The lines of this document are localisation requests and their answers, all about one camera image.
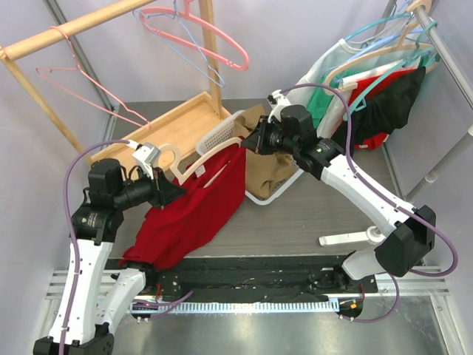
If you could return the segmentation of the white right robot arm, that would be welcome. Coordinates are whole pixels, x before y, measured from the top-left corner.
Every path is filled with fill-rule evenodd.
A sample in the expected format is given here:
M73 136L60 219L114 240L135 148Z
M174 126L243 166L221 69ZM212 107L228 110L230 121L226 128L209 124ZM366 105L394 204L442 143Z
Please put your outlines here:
M342 193L384 236L376 246L355 251L343 261L333 275L337 289L352 291L362 278L377 272L402 277L433 249L435 234L428 227L435 224L436 214L431 208L417 209L398 200L357 169L337 143L318 138L303 106L287 106L280 117L272 121L262 116L242 146L258 155L292 155L299 168Z

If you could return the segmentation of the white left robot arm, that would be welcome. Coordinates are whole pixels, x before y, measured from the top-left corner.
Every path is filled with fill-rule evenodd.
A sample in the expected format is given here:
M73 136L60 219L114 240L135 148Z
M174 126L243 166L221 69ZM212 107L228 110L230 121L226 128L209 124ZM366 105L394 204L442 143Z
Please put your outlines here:
M84 201L73 214L69 270L55 321L35 341L34 354L111 354L115 332L132 300L151 294L157 276L148 262L127 262L103 301L98 299L106 262L123 213L149 203L163 208L185 194L159 167L140 169L137 180L124 179L116 159L92 164Z

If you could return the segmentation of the red skirt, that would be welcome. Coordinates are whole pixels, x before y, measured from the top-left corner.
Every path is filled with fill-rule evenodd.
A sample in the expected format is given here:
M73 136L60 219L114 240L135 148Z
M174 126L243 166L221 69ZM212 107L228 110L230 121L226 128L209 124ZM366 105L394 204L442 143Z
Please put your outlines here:
M244 200L245 164L245 149L236 144L208 159L202 174L183 183L184 196L164 209L150 208L120 265L148 263L162 271L209 243Z

